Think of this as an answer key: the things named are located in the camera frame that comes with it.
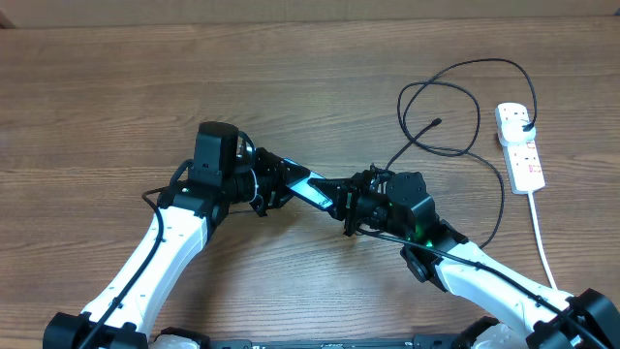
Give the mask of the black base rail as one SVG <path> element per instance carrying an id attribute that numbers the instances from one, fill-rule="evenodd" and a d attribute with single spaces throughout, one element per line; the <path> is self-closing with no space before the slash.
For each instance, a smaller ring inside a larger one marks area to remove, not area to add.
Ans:
<path id="1" fill-rule="evenodd" d="M 411 338 L 333 339 L 251 341 L 249 339 L 212 340 L 199 343 L 173 334 L 161 334 L 148 345 L 149 349 L 440 349 L 455 348 L 456 333 L 416 334 Z"/>

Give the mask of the white power strip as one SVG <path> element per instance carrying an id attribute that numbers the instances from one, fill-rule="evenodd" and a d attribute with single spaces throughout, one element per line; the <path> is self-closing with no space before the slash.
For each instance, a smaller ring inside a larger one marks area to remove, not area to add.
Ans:
<path id="1" fill-rule="evenodd" d="M 498 124 L 501 118 L 526 119 L 530 121 L 525 106 L 517 103 L 502 103 L 495 109 Z M 513 194 L 531 194 L 545 187 L 543 168 L 535 139 L 527 143 L 502 146 L 506 168 Z"/>

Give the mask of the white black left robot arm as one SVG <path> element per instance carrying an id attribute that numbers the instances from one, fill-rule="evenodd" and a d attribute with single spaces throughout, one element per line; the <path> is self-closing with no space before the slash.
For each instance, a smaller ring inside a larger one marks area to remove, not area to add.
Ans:
<path id="1" fill-rule="evenodd" d="M 283 206 L 311 177 L 297 163 L 263 148 L 237 127 L 200 125 L 192 158 L 168 186 L 142 198 L 153 210 L 144 238 L 108 287 L 78 315 L 57 313 L 46 326 L 45 349 L 145 348 L 180 274 L 204 249 L 229 208 L 247 203 L 259 215 Z"/>

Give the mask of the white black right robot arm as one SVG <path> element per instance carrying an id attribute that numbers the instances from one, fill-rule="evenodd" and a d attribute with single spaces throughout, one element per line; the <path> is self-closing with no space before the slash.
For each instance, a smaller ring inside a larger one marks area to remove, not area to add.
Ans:
<path id="1" fill-rule="evenodd" d="M 529 348 L 619 345 L 619 311 L 607 297 L 593 289 L 573 296 L 493 260 L 439 217 L 419 173 L 311 177 L 301 192 L 344 222 L 347 235 L 402 244 L 401 256 L 419 281 L 475 303 Z"/>

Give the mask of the white charger plug adapter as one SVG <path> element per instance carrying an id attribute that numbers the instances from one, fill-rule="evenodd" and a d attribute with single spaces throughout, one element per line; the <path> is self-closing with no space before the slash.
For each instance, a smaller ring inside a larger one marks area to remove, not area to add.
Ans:
<path id="1" fill-rule="evenodd" d="M 502 146 L 512 146 L 532 141 L 537 129 L 526 119 L 501 118 L 498 124 L 498 138 Z"/>

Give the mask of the blue Galaxy smartphone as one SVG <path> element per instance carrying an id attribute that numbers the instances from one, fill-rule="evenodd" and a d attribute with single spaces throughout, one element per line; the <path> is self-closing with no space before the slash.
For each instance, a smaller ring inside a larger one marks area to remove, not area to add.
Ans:
<path id="1" fill-rule="evenodd" d="M 310 179 L 324 179 L 323 176 L 310 171 L 288 158 L 283 160 L 283 165 L 287 169 L 286 186 L 298 198 L 322 211 L 327 211 L 333 205 L 332 199 L 309 183 Z"/>

